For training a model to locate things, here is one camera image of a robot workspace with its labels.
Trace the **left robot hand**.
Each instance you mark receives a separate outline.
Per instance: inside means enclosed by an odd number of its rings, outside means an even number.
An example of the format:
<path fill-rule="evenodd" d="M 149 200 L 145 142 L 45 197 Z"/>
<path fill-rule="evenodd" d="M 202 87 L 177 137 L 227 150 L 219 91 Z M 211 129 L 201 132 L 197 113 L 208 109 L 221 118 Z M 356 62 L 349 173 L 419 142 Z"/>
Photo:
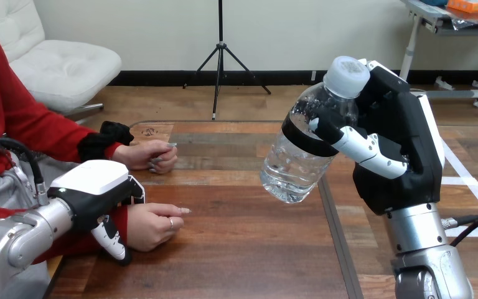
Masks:
<path fill-rule="evenodd" d="M 146 192 L 119 162 L 89 160 L 52 181 L 47 195 L 71 211 L 72 230 L 87 231 L 120 265 L 132 256 L 108 213 L 122 205 L 144 204 Z"/>

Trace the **person's hand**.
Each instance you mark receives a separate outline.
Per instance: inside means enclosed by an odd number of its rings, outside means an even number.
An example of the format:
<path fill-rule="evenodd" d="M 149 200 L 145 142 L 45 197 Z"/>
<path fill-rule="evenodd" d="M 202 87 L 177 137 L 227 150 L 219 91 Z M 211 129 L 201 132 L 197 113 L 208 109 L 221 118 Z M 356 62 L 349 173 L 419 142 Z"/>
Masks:
<path fill-rule="evenodd" d="M 150 252 L 173 238 L 192 211 L 172 204 L 147 203 L 128 207 L 127 244 L 139 252 Z"/>
<path fill-rule="evenodd" d="M 121 145 L 115 149 L 111 159 L 132 171 L 166 174 L 173 170 L 177 162 L 176 145 L 162 140 L 144 141 L 134 146 Z"/>

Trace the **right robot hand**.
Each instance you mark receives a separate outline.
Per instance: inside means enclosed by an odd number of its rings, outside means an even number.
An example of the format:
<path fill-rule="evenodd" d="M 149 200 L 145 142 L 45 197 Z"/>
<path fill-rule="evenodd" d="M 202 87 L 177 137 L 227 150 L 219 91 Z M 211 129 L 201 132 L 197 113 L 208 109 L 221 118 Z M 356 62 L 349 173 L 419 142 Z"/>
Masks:
<path fill-rule="evenodd" d="M 376 61 L 340 56 L 283 121 L 272 168 L 300 202 L 337 154 L 354 164 L 360 198 L 376 215 L 440 200 L 444 153 L 428 100 Z"/>

